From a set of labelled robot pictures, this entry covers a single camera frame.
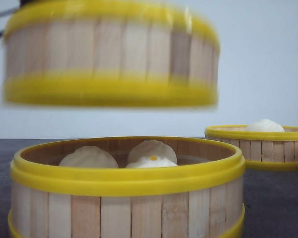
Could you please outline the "white bun left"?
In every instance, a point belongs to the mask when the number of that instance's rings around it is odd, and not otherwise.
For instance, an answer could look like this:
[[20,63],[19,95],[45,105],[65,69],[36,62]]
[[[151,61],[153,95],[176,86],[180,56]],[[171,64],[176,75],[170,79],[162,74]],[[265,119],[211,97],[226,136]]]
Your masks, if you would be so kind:
[[83,146],[66,155],[59,163],[61,167],[119,168],[116,160],[97,146]]

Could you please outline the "wooden steamer basket yellow rims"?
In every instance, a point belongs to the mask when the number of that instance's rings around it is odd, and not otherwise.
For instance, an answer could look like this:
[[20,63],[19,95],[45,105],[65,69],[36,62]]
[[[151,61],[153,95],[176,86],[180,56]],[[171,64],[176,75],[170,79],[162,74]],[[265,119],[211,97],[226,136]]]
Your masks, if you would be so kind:
[[218,101],[218,36],[185,7],[23,0],[3,42],[9,103],[202,107]]

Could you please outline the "white bun in far basket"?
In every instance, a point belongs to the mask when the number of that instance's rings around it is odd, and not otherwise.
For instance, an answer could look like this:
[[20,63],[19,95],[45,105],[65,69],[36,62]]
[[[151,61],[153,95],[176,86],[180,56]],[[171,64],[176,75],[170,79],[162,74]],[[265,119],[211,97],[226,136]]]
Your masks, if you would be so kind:
[[278,123],[270,119],[261,119],[248,124],[245,131],[252,132],[285,132],[285,129]]

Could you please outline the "white bun yellow dot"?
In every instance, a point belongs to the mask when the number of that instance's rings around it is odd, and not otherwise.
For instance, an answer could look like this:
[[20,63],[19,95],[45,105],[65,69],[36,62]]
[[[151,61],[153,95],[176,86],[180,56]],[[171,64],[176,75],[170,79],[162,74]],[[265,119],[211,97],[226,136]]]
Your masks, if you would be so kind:
[[126,168],[176,167],[174,150],[157,140],[145,140],[134,147],[128,155]]

